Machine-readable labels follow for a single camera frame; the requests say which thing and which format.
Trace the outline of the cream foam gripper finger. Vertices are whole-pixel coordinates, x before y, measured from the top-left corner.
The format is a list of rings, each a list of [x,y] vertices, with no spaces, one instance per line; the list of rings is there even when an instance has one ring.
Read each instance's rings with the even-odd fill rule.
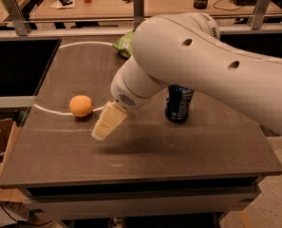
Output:
[[[126,116],[126,110],[119,104],[107,102],[99,120],[94,125],[91,136],[98,141],[103,141],[125,120]]]

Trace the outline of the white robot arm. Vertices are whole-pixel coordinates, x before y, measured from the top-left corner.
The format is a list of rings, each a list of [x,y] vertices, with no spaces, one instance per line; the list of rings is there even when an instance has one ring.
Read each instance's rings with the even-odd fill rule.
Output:
[[[103,140],[128,110],[169,85],[220,100],[282,136],[282,59],[224,44],[211,16],[183,13],[154,16],[136,28],[132,56],[111,83],[114,101],[105,105],[92,137]]]

